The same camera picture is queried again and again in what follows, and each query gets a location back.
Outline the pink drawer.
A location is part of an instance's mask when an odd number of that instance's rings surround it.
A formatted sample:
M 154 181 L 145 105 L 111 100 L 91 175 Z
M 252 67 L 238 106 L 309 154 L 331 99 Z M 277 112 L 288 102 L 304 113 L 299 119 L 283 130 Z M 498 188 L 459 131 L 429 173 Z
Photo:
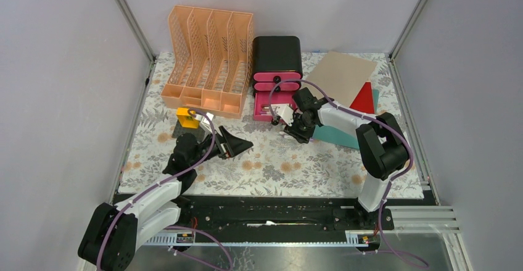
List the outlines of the pink drawer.
M 274 92 L 297 91 L 301 87 L 299 82 L 284 82 L 279 85 L 271 82 L 257 82 L 253 85 L 253 93 L 270 92 L 274 88 Z
M 301 78 L 302 74 L 299 72 L 257 72 L 253 75 L 253 79 L 257 83 L 279 83 L 283 80 L 293 80 Z
M 272 95 L 272 104 L 290 104 L 293 109 L 296 108 L 296 104 L 292 99 L 293 92 L 278 92 Z M 255 94 L 254 113 L 253 119 L 255 121 L 270 122 L 272 121 L 272 115 L 260 115 L 260 112 L 270 112 L 269 106 L 269 95 L 270 92 L 258 92 Z

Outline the pink top drawer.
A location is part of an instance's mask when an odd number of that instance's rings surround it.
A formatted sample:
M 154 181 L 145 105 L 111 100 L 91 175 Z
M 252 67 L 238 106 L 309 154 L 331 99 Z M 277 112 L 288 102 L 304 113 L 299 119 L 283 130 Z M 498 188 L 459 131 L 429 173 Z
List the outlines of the pink top drawer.
M 293 80 L 301 78 L 302 74 L 299 72 L 257 72 L 253 75 L 253 79 L 257 83 L 279 83 L 283 80 Z

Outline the black drawer cabinet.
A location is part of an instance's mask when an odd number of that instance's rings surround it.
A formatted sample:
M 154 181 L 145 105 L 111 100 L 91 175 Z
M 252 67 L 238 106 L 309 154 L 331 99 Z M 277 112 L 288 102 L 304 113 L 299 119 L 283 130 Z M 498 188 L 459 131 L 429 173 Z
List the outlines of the black drawer cabinet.
M 303 73 L 300 39 L 297 36 L 257 36 L 253 41 L 253 73 Z

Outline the pink bottom drawer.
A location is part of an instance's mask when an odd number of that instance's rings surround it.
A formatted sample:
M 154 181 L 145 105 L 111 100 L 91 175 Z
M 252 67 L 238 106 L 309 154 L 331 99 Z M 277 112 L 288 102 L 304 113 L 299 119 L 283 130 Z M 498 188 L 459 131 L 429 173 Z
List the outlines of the pink bottom drawer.
M 292 99 L 293 92 L 278 92 L 272 95 L 272 104 L 290 104 L 293 109 L 296 108 L 296 104 Z M 270 122 L 272 121 L 272 115 L 260 115 L 260 112 L 270 112 L 269 106 L 269 95 L 270 92 L 258 92 L 255 94 L 254 113 L 253 119 L 255 121 Z

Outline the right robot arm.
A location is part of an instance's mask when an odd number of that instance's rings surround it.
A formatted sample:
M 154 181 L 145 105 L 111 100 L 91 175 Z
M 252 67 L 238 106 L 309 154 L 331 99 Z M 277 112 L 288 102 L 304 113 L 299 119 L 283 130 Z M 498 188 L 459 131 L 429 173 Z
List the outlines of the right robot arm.
M 353 219 L 363 229 L 378 221 L 377 210 L 386 202 L 392 180 L 410 169 L 413 152 L 396 118 L 349 109 L 331 98 L 318 99 L 308 88 L 292 97 L 295 107 L 273 106 L 274 123 L 284 122 L 284 132 L 299 143 L 308 143 L 318 127 L 332 127 L 355 137 L 368 176 L 358 196 L 360 208 Z

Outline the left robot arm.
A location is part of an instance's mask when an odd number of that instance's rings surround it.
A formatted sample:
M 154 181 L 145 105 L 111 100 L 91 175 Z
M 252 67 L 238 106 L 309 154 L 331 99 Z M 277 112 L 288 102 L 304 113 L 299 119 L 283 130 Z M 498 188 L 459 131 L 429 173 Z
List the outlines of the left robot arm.
M 225 127 L 211 130 L 203 140 L 184 133 L 161 177 L 139 193 L 115 205 L 96 207 L 78 247 L 78 257 L 98 270 L 125 270 L 135 252 L 164 228 L 184 228 L 191 222 L 188 208 L 174 200 L 196 179 L 196 167 L 214 157 L 229 159 L 253 147 L 253 143 L 230 134 Z

